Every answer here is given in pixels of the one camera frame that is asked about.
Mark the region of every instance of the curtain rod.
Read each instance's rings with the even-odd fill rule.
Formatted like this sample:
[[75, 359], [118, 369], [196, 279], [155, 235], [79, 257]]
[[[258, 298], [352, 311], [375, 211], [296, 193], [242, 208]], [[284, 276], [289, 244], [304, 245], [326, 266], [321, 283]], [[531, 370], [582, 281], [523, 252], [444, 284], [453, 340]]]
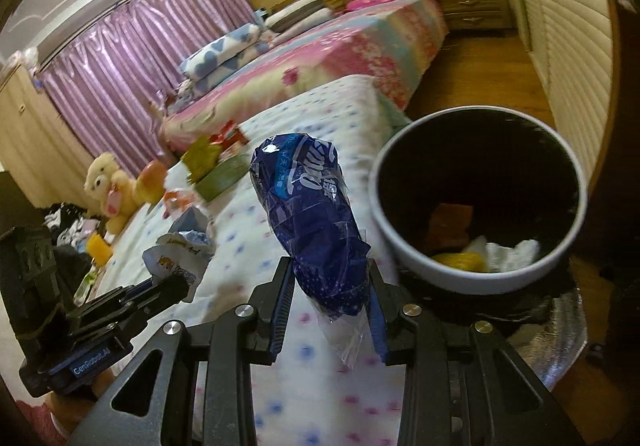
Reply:
[[77, 36], [82, 34], [87, 29], [91, 28], [92, 26], [94, 26], [97, 22], [100, 22], [100, 20], [102, 20], [104, 17], [106, 17], [109, 14], [111, 14], [118, 7], [129, 3], [130, 1], [131, 0], [119, 0], [119, 1], [117, 1], [115, 4], [113, 4], [112, 6], [108, 7], [106, 10], [104, 10], [102, 13], [100, 13], [100, 15], [98, 15], [94, 19], [90, 20], [89, 22], [85, 23], [81, 28], [77, 29], [71, 36], [66, 38], [65, 41], [63, 41], [62, 44], [60, 44], [51, 54], [49, 54], [46, 58], [44, 58], [44, 60], [42, 62], [42, 65], [40, 67], [40, 70], [43, 71], [44, 69], [46, 69], [47, 66], [53, 60], [53, 58], [55, 58], [58, 54], [60, 54]]

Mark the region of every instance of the purple curtain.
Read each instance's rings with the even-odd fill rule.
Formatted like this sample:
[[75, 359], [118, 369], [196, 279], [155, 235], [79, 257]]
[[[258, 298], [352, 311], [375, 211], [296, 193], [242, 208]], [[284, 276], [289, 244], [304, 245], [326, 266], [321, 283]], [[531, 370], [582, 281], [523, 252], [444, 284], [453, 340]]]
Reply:
[[41, 72], [51, 100], [87, 150], [112, 152], [136, 176], [171, 158], [147, 105], [184, 78], [178, 65], [251, 22], [247, 0], [131, 0], [80, 33]]
[[136, 32], [174, 87], [184, 80], [178, 65], [185, 58], [255, 21], [247, 0], [131, 0], [128, 11]]

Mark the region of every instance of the pink floral bedspread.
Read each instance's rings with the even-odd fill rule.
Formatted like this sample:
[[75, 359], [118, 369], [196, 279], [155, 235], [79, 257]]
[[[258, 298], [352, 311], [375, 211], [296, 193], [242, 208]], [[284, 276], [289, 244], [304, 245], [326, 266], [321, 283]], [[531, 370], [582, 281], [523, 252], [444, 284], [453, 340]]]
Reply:
[[348, 12], [256, 58], [189, 108], [167, 118], [164, 138], [185, 151], [201, 135], [240, 123], [350, 74], [405, 109], [447, 27], [436, 0], [396, 0]]

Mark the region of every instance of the metal screw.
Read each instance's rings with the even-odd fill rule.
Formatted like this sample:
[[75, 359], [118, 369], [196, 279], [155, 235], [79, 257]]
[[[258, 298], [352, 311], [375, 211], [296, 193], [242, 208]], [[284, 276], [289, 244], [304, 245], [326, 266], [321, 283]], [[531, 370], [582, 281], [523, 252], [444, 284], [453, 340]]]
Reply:
[[174, 334], [177, 334], [182, 330], [182, 325], [180, 324], [179, 321], [175, 321], [175, 320], [168, 321], [167, 323], [164, 324], [164, 327], [162, 327], [162, 330], [164, 331], [165, 334], [169, 334], [169, 336], [173, 336]]
[[254, 313], [254, 308], [251, 305], [248, 304], [243, 304], [243, 305], [238, 305], [238, 307], [236, 307], [236, 316], [239, 316], [241, 318], [246, 318], [248, 316], [251, 316], [251, 314]]
[[402, 312], [404, 312], [407, 316], [419, 316], [422, 314], [422, 307], [416, 305], [415, 303], [408, 303], [404, 307], [402, 307]]
[[488, 334], [494, 330], [494, 326], [488, 321], [480, 320], [474, 323], [474, 328], [481, 334]]
[[451, 433], [458, 433], [459, 431], [462, 430], [463, 426], [464, 426], [464, 421], [462, 421], [461, 417], [458, 417], [456, 415], [453, 415], [451, 417]]

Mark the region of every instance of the yellow toy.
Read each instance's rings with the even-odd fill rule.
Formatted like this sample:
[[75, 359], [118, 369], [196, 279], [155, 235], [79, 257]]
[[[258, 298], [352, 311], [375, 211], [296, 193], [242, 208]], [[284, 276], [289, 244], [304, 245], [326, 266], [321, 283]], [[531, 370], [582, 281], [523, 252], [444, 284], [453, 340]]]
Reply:
[[107, 231], [118, 235], [131, 216], [142, 206], [135, 179], [116, 162], [112, 153], [95, 158], [86, 173], [84, 191], [100, 202], [100, 210], [109, 217]]

